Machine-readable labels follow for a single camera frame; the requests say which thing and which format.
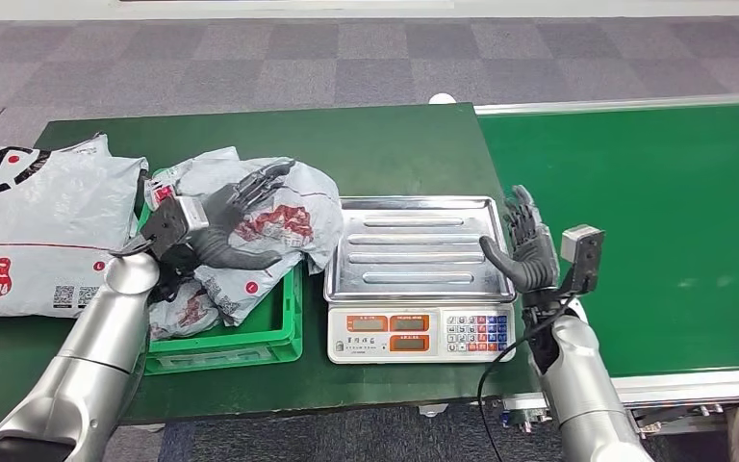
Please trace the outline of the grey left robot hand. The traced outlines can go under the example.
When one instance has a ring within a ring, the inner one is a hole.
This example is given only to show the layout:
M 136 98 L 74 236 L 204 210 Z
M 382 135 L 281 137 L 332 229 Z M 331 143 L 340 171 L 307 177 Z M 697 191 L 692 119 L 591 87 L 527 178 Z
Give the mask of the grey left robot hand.
M 228 183 L 202 201 L 209 225 L 195 232 L 189 247 L 199 266 L 214 269 L 265 270 L 282 259 L 279 252 L 258 253 L 229 244 L 230 235 L 248 210 L 271 198 L 284 185 L 295 160 L 279 160 L 260 167 L 237 183 Z

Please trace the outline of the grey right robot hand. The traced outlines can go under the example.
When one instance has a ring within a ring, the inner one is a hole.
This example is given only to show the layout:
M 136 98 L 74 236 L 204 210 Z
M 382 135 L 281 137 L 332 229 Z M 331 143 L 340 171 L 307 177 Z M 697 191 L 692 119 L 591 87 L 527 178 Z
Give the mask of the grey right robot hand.
M 487 236 L 478 242 L 486 259 L 513 284 L 519 294 L 557 286 L 559 263 L 548 226 L 523 185 L 512 187 L 514 198 L 505 201 L 510 251 L 505 253 Z

